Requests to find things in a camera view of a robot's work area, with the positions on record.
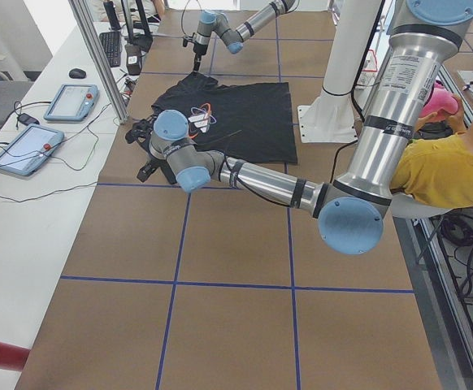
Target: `red cylinder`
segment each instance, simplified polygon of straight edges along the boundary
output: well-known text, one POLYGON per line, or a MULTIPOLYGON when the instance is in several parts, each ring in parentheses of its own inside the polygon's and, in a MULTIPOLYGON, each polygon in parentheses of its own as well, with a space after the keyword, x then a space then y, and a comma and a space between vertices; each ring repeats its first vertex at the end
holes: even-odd
POLYGON ((22 371, 30 349, 0 342, 0 369, 22 371))

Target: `black mouse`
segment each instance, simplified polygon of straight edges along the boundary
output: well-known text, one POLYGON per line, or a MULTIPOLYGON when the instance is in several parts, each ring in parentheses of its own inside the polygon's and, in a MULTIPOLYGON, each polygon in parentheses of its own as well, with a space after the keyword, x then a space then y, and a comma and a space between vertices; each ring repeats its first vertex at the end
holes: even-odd
POLYGON ((74 69, 71 69, 68 72, 68 76, 71 79, 84 79, 87 76, 87 72, 84 71, 83 69, 79 69, 78 67, 75 67, 74 69))

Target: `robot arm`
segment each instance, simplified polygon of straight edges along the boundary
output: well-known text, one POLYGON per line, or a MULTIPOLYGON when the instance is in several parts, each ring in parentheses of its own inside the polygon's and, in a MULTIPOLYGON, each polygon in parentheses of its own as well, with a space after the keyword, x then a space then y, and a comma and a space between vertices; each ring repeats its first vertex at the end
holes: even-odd
POLYGON ((206 55, 212 32, 217 34, 232 54, 236 54, 242 50, 244 41, 247 41, 278 16, 286 14, 294 2, 295 0, 273 0, 235 30, 229 26, 226 15, 216 11, 203 11, 198 22, 197 32, 191 37, 183 39, 184 47, 188 45, 188 42, 193 43, 193 52, 195 53, 193 71, 198 72, 201 66, 202 56, 206 55))
POLYGON ((344 254, 361 254, 381 238, 390 205, 389 185, 442 63, 455 55, 473 17, 473 0, 405 0, 399 3, 388 64, 347 172, 315 184, 220 152, 197 152, 188 121, 164 111, 154 124, 150 154, 169 164, 187 192, 211 178, 246 188, 318 219, 323 240, 344 254))

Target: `black keyboard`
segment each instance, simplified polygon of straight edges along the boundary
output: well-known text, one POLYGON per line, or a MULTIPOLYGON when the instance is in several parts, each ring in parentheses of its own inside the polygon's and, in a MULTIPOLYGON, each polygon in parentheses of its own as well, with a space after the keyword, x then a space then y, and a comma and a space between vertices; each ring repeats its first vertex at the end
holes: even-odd
POLYGON ((99 41, 105 50, 110 67, 118 67, 121 64, 121 33, 119 31, 101 32, 99 41))

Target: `blue joint cap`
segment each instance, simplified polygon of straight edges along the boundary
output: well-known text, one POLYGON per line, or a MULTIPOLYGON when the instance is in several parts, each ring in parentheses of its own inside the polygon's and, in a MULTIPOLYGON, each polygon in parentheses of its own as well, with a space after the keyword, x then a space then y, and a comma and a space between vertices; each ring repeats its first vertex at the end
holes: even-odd
POLYGON ((202 11, 201 22, 204 24, 213 24, 217 20, 218 13, 214 11, 202 11))
POLYGON ((412 14, 437 26, 460 24, 473 18, 473 0, 406 0, 412 14))
POLYGON ((343 254, 364 254, 383 234, 383 218, 368 201, 338 197, 319 212, 319 234, 328 246, 343 254))
POLYGON ((155 120, 154 131, 165 141, 178 141, 188 135, 188 120, 177 110, 165 110, 155 120))
POLYGON ((228 50, 231 54, 236 54, 240 50, 242 50, 243 47, 244 47, 244 44, 242 42, 234 42, 228 45, 228 50))
POLYGON ((208 184, 211 180, 210 172, 205 167, 189 167, 180 171, 177 175, 177 183, 187 193, 208 184))

